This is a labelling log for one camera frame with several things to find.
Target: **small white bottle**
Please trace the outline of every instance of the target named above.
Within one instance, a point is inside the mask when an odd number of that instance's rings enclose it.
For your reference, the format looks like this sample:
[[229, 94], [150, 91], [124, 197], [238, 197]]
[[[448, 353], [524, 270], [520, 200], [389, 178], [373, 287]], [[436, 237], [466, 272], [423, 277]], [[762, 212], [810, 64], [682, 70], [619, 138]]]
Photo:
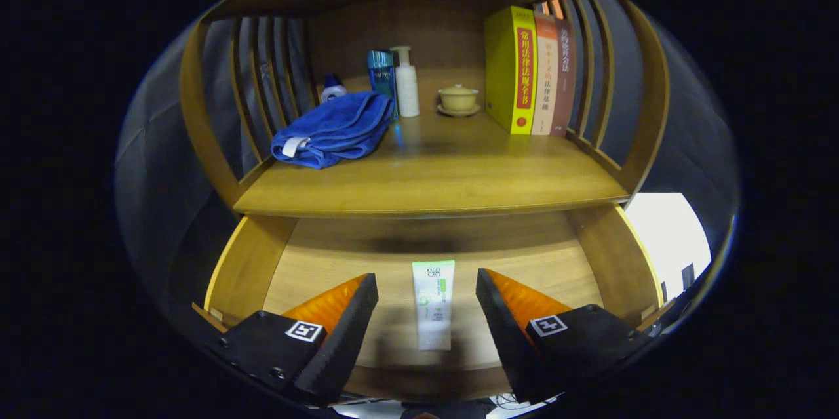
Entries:
[[408, 58], [410, 47], [399, 45], [390, 51], [399, 54], [399, 66], [396, 67], [396, 102], [399, 103], [399, 116], [414, 117], [420, 114], [420, 95], [417, 91], [417, 69]]
[[341, 84], [341, 79], [338, 79], [338, 76], [332, 75], [332, 73], [324, 76], [323, 85], [324, 90], [321, 93], [321, 104], [327, 102], [327, 100], [347, 94], [347, 88]]

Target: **blue bottle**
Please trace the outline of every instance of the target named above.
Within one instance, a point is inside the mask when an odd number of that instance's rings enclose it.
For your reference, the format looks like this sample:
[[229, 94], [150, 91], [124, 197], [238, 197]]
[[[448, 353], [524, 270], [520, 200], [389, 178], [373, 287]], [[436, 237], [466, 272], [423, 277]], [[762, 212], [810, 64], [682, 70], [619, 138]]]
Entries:
[[396, 100], [396, 72], [393, 69], [393, 52], [370, 50], [368, 52], [370, 88], [393, 99], [393, 121], [399, 119], [399, 103]]

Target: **black background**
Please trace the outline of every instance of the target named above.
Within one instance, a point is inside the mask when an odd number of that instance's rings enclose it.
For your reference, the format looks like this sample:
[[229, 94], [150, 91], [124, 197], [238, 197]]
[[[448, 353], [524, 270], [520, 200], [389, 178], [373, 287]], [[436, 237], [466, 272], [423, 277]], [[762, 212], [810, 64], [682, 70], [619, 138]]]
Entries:
[[[286, 416], [168, 326], [114, 219], [114, 149], [134, 89], [216, 1], [11, 0], [9, 108], [22, 118], [6, 139], [20, 158], [9, 254], [22, 269], [4, 270], [20, 290], [9, 304], [12, 416]], [[815, 169], [827, 168], [835, 114], [831, 87], [810, 85], [836, 69], [829, 1], [633, 1], [694, 55], [728, 111], [743, 166], [740, 229], [692, 321], [640, 365], [561, 399], [557, 416], [823, 416], [831, 320], [807, 321], [830, 273], [807, 267], [824, 256], [816, 239], [829, 228]]]

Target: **toothpaste tube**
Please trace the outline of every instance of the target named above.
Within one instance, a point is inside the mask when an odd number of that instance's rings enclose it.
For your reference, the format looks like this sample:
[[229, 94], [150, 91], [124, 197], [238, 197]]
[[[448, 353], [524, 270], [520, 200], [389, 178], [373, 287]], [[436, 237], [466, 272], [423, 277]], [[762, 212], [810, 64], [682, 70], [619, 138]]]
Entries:
[[455, 261], [414, 262], [417, 349], [452, 350]]

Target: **wooden shelf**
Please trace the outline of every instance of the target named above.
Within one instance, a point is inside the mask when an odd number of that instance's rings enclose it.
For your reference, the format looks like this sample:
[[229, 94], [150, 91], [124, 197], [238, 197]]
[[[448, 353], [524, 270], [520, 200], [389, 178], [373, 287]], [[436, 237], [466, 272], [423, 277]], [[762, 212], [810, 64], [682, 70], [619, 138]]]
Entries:
[[[411, 262], [455, 260], [452, 350], [416, 349]], [[663, 305], [650, 258], [616, 204], [566, 212], [443, 219], [243, 216], [207, 287], [203, 311], [235, 326], [259, 309], [282, 314], [363, 273], [378, 303], [347, 391], [405, 401], [509, 392], [475, 296], [493, 269], [571, 306], [594, 303], [629, 325]]]
[[[452, 258], [452, 350], [419, 351], [411, 262]], [[264, 309], [282, 313], [347, 279], [375, 273], [380, 301], [345, 389], [375, 397], [494, 395], [509, 391], [509, 384], [475, 296], [479, 267], [572, 308], [603, 306], [568, 216], [549, 212], [413, 221], [300, 219]], [[469, 383], [462, 384], [464, 379]]]
[[237, 212], [428, 218], [562, 210], [629, 197], [572, 142], [508, 135], [484, 112], [402, 118], [374, 153], [324, 170], [267, 165], [234, 204]]

